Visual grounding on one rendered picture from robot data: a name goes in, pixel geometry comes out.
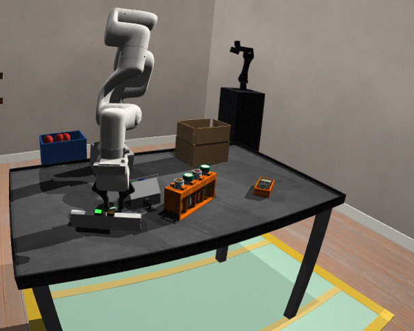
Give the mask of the orange tube holder plate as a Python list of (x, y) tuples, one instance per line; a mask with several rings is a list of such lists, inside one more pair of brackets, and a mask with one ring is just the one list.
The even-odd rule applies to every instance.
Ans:
[[(193, 179), (190, 184), (185, 184), (180, 190), (174, 189), (174, 182), (164, 188), (164, 209), (180, 214), (179, 221), (198, 210), (203, 205), (215, 198), (217, 173), (208, 172), (201, 175), (199, 180)], [(208, 184), (207, 195), (204, 197), (204, 188)], [(199, 200), (196, 202), (197, 190), (200, 189)], [(188, 205), (188, 195), (192, 193), (191, 205)], [(183, 208), (181, 211), (181, 200)]]

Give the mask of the orange pocket multimeter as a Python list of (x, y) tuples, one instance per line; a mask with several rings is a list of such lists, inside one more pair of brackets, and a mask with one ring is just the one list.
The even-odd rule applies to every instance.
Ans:
[(269, 198), (271, 191), (274, 186), (274, 180), (273, 179), (267, 179), (260, 177), (257, 181), (253, 194), (260, 197), (266, 197)]

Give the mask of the brown cardboard box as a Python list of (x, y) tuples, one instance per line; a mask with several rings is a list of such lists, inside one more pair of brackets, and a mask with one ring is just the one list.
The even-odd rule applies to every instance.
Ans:
[(228, 161), (230, 125), (213, 119), (177, 122), (175, 157), (191, 167)]

